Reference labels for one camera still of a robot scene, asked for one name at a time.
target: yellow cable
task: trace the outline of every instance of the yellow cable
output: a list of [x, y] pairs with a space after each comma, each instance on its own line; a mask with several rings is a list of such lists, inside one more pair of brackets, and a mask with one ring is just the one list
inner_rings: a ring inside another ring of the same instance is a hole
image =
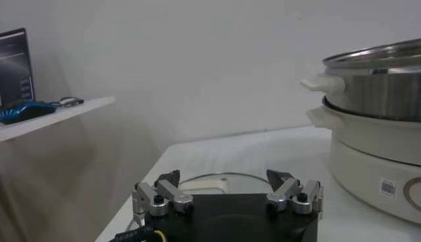
[[161, 230], [154, 230], [153, 232], [155, 234], [159, 235], [159, 237], [161, 237], [162, 242], [166, 242], [166, 237], [165, 237], [164, 233]]

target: metal bracket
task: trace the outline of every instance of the metal bracket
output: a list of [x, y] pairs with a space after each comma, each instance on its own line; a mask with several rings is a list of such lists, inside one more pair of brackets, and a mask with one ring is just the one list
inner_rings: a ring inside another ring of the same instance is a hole
[[159, 195], [146, 182], [135, 185], [135, 189], [132, 191], [132, 202], [135, 220], [136, 215], [143, 212], [149, 212], [152, 216], [164, 216], [168, 214], [168, 199]]
[[194, 211], [193, 196], [183, 193], [169, 181], [158, 181], [157, 191], [174, 203], [174, 210], [176, 212], [190, 215]]
[[293, 209], [298, 214], [321, 212], [323, 205], [323, 188], [319, 181], [310, 180], [300, 194], [292, 198]]
[[299, 180], [288, 178], [275, 192], [269, 193], [267, 208], [271, 212], [281, 212], [286, 209], [288, 200], [301, 190]]

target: blue object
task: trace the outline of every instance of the blue object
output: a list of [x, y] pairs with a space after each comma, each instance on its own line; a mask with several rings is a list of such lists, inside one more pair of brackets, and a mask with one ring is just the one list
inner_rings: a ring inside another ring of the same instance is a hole
[[0, 109], [0, 122], [14, 124], [31, 118], [51, 114], [56, 107], [48, 103], [24, 101], [9, 108]]

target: white wall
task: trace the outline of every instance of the white wall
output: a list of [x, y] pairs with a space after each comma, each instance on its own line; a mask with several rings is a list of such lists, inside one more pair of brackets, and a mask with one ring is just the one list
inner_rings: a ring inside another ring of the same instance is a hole
[[0, 1], [0, 31], [28, 30], [39, 99], [117, 98], [0, 145], [3, 186], [27, 236], [91, 241], [174, 142], [308, 124], [304, 112], [321, 95], [298, 81], [323, 71], [328, 55], [420, 37], [420, 7], [417, 0]]

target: black cable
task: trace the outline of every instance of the black cable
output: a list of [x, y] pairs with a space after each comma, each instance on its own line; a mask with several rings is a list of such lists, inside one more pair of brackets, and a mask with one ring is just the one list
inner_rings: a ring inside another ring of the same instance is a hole
[[111, 239], [110, 242], [139, 242], [139, 241], [150, 241], [152, 236], [156, 236], [151, 227], [140, 227], [135, 230], [125, 231], [118, 233]]

